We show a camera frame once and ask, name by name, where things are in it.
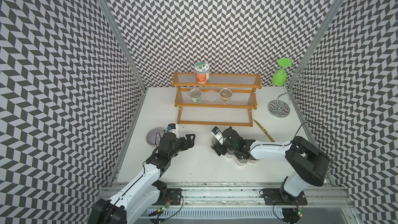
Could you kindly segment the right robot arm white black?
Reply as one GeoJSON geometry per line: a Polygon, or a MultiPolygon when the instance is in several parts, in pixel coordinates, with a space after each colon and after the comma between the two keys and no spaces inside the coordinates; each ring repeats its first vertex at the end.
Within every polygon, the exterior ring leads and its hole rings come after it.
{"type": "Polygon", "coordinates": [[[299,200],[306,205],[304,190],[309,186],[321,187],[324,184],[330,158],[301,136],[295,136],[290,142],[270,143],[245,140],[232,127],[224,131],[214,127],[211,132],[216,140],[211,148],[218,156],[229,154],[241,164],[271,159],[291,165],[294,172],[284,179],[279,189],[262,190],[266,205],[276,202],[293,205],[299,200]]]}

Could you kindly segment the green label seed cup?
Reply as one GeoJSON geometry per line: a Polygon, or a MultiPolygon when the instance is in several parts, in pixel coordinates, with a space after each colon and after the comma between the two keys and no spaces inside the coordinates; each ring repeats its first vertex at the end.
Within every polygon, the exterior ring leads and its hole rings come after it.
{"type": "Polygon", "coordinates": [[[189,91],[189,97],[191,102],[198,104],[201,101],[202,91],[199,88],[194,88],[189,91]]]}

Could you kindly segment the tall seed jar orange label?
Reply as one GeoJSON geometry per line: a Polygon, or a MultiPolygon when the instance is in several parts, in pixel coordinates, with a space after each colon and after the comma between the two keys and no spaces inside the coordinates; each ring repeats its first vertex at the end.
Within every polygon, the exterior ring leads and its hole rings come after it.
{"type": "Polygon", "coordinates": [[[207,62],[199,62],[194,65],[195,79],[198,84],[207,84],[210,78],[210,66],[207,62]]]}

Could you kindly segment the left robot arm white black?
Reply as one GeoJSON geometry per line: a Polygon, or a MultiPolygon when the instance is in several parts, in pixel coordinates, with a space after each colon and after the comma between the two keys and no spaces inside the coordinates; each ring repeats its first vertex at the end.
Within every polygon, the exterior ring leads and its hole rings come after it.
{"type": "Polygon", "coordinates": [[[133,224],[152,205],[162,207],[150,213],[160,216],[170,205],[179,204],[180,190],[167,189],[160,180],[179,152],[192,148],[195,134],[179,138],[176,131],[165,132],[151,156],[143,162],[141,172],[108,200],[99,199],[92,207],[89,224],[133,224]]]}

